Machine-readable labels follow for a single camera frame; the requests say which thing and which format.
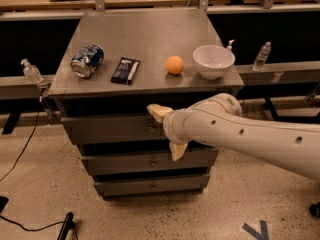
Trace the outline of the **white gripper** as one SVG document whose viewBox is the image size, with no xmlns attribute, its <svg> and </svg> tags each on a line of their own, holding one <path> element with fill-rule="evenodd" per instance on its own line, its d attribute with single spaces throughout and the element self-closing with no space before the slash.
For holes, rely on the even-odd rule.
<svg viewBox="0 0 320 240">
<path fill-rule="evenodd" d="M 193 111 L 190 109 L 172 111 L 172 108 L 159 104 L 149 104 L 147 110 L 158 123 L 163 122 L 165 136 L 171 141 L 169 147 L 172 160 L 178 161 L 184 156 L 186 143 L 191 141 L 184 128 L 184 122 Z"/>
</svg>

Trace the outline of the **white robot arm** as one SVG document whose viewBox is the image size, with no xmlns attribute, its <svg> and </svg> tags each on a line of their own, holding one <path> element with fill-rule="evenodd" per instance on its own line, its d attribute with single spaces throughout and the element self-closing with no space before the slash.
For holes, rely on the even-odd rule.
<svg viewBox="0 0 320 240">
<path fill-rule="evenodd" d="M 220 93 L 185 109 L 158 104 L 148 112 L 163 125 L 172 159 L 184 156 L 191 141 L 223 147 L 320 181 L 320 126 L 247 119 L 238 100 Z"/>
</svg>

